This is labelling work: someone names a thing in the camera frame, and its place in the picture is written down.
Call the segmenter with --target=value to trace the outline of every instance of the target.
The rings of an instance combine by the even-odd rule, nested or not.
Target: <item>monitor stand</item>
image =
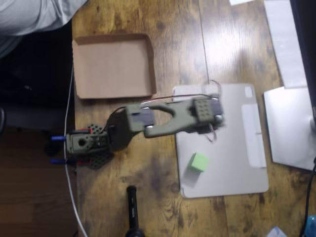
[[[280,87],[265,92],[264,99],[272,160],[312,170],[316,129],[308,89]]]

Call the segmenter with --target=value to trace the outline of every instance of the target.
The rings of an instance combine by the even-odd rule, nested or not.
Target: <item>white paper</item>
[[[245,2],[249,2],[249,1],[254,1],[254,0],[229,0],[231,5],[237,5],[237,4],[241,4],[241,3],[245,3]]]
[[[258,104],[241,107],[249,164],[255,168],[267,167],[263,145]]]
[[[265,0],[265,8],[284,87],[307,86],[290,1]]]

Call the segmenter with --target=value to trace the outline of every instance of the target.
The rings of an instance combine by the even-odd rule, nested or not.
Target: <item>wooden floor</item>
[[[77,230],[65,168],[49,163],[46,143],[37,131],[7,129],[0,137],[0,236],[72,237]]]

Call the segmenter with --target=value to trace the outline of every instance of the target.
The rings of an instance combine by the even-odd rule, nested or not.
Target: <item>screw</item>
[[[223,122],[223,116],[221,116],[221,115],[215,115],[214,118],[215,118],[215,122],[218,124]]]

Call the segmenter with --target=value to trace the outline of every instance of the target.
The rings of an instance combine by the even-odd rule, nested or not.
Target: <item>paper sheet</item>
[[[237,5],[237,4],[241,4],[241,3],[245,3],[245,2],[249,2],[249,1],[254,1],[254,0],[229,0],[231,5]]]
[[[214,89],[211,84],[180,85],[173,93],[209,94]],[[216,131],[216,142],[210,144],[203,134],[180,132],[175,135],[180,190],[184,198],[262,193],[269,188],[255,89],[251,84],[222,84],[222,91],[225,126]],[[210,158],[205,172],[193,170],[193,173],[188,168],[196,152]]]
[[[265,8],[284,87],[307,86],[290,1],[265,0]]]

